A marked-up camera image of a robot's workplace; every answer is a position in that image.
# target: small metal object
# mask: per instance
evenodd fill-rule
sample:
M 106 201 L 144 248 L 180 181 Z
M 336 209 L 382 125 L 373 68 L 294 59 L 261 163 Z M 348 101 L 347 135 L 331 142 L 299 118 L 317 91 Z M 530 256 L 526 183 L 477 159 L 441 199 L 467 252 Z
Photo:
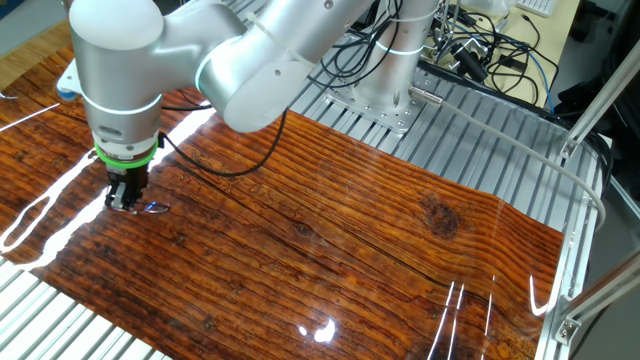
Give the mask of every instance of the small metal object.
M 17 97 L 15 97 L 15 96 L 5 96 L 3 93 L 0 93 L 0 99 L 15 100 L 15 99 L 17 99 Z
M 556 332 L 556 340 L 563 345 L 569 346 L 579 328 L 579 322 L 569 319 L 565 320 Z
M 144 202 L 138 201 L 135 206 L 129 209 L 118 208 L 115 206 L 107 206 L 107 209 L 113 211 L 126 212 L 132 215 L 142 215 L 142 214 L 164 214 L 167 211 L 171 210 L 171 205 L 159 203 L 156 201 L 152 202 Z
M 443 99 L 435 94 L 428 92 L 427 90 L 420 89 L 417 86 L 411 85 L 409 87 L 409 95 L 412 98 L 416 98 L 418 100 L 422 100 L 432 105 L 440 106 L 442 105 Z

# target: wooden table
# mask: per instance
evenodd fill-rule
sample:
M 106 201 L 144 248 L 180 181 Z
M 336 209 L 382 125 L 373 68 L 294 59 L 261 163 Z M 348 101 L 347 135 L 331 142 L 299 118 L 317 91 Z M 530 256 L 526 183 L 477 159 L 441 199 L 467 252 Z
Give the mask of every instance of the wooden table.
M 0 127 L 57 104 L 72 58 L 13 83 Z M 162 128 L 227 171 L 259 161 L 278 127 L 241 135 L 210 116 L 167 112 Z M 102 208 L 91 144 L 79 101 L 0 133 L 3 256 L 173 358 L 535 355 L 562 235 L 494 196 L 290 113 L 245 177 L 159 153 L 145 199 L 171 211 L 135 216 Z

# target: wood knot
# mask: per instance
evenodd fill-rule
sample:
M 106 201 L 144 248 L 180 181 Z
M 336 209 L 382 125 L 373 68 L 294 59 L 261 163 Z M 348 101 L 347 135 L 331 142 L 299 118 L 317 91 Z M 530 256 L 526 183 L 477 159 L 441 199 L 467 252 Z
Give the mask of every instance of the wood knot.
M 438 203 L 435 198 L 427 198 L 421 204 L 426 212 L 425 222 L 434 234 L 451 240 L 458 234 L 458 217 L 449 206 Z
M 305 223 L 295 222 L 293 224 L 293 227 L 302 236 L 309 236 L 313 232 L 313 230 L 311 229 L 311 226 L 309 226 L 309 225 L 307 225 Z
M 178 233 L 178 236 L 176 236 L 174 239 L 172 239 L 171 242 L 173 242 L 174 245 L 180 245 L 186 239 L 187 239 L 187 235 Z

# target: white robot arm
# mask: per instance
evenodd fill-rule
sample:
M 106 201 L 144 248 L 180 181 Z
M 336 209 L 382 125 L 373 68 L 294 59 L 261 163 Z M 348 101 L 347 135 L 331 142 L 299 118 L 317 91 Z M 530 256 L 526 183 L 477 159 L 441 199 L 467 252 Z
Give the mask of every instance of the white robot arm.
M 405 1 L 415 3 L 406 9 L 409 18 L 421 8 L 432 18 L 438 4 Z M 152 0 L 75 0 L 69 21 L 76 58 L 58 90 L 63 97 L 84 98 L 96 150 L 109 172 L 106 204 L 127 210 L 142 195 L 158 146 L 164 92 L 196 87 L 232 129 L 260 130 L 278 118 L 312 68 L 372 2 L 271 0 L 259 17 L 249 15 L 247 29 L 216 0 L 193 0 L 164 17 Z M 427 17 L 398 23 L 419 34 L 404 32 L 398 46 L 421 47 L 431 23 Z M 409 77 L 417 63 L 413 53 L 413 65 L 402 64 Z M 404 94 L 410 79 L 400 77 Z M 389 96 L 375 94 L 381 102 L 398 105 L 395 85 L 371 80 L 388 88 Z

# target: silver pipe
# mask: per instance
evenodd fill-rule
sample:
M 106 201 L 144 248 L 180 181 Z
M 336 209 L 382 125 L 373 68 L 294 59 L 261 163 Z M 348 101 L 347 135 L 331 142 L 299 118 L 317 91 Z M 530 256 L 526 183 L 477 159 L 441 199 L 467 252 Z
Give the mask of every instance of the silver pipe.
M 604 113 L 609 110 L 613 102 L 618 98 L 620 93 L 627 87 L 629 82 L 633 80 L 635 75 L 640 71 L 640 41 L 636 43 L 629 55 L 624 59 L 622 64 L 613 73 L 611 79 L 607 81 L 598 96 L 591 102 L 591 105 L 582 114 L 580 120 L 573 126 L 561 150 L 561 156 L 568 159 L 573 151 L 584 140 L 589 131 L 598 123 Z

